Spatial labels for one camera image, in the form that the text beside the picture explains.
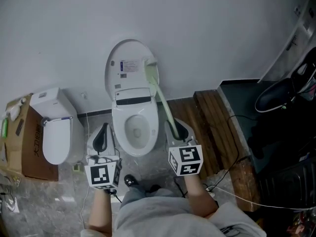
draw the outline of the white wall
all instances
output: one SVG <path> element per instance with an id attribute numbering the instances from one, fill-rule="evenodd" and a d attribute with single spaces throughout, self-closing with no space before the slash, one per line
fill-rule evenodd
<path id="1" fill-rule="evenodd" d="M 305 1 L 0 0 L 0 109 L 53 86 L 66 89 L 78 113 L 111 108 L 105 63 L 124 36 L 138 37 L 158 58 L 168 99 L 223 79 L 260 78 Z"/>

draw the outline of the black shoe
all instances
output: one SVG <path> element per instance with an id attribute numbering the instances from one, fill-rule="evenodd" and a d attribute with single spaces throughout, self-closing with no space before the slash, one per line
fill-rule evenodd
<path id="1" fill-rule="evenodd" d="M 158 184 L 154 184 L 154 185 L 152 185 L 152 187 L 150 188 L 149 193 L 156 192 L 156 191 L 159 190 L 159 189 L 161 189 L 161 186 L 158 185 Z"/>
<path id="2" fill-rule="evenodd" d="M 136 180 L 136 178 L 130 174 L 126 175 L 124 177 L 124 183 L 126 184 L 126 186 L 131 187 L 134 185 L 138 185 L 138 182 Z"/>

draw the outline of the white sleeve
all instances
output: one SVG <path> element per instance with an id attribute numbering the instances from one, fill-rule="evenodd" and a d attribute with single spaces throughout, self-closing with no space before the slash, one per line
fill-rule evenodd
<path id="1" fill-rule="evenodd" d="M 82 230 L 80 237 L 105 237 L 102 233 L 94 230 Z"/>
<path id="2" fill-rule="evenodd" d="M 225 234 L 234 232 L 237 236 L 266 237 L 267 234 L 243 211 L 232 203 L 225 203 L 210 217 L 210 222 Z"/>

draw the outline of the toilet tank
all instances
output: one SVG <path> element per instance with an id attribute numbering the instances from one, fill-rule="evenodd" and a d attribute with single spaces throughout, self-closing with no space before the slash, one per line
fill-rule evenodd
<path id="1" fill-rule="evenodd" d="M 77 117 L 77 112 L 60 88 L 53 88 L 34 94 L 30 106 L 42 117 L 59 119 Z"/>

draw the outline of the small toilet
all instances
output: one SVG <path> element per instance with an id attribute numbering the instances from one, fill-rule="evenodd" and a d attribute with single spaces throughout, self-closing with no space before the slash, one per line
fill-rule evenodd
<path id="1" fill-rule="evenodd" d="M 84 150 L 83 126 L 77 112 L 59 88 L 34 94 L 30 101 L 44 119 L 43 154 L 51 164 L 76 163 Z"/>
<path id="2" fill-rule="evenodd" d="M 112 49 L 106 63 L 105 87 L 112 99 L 115 135 L 134 157 L 149 153 L 158 136 L 157 90 L 144 72 L 144 61 L 152 57 L 140 41 L 126 39 Z"/>

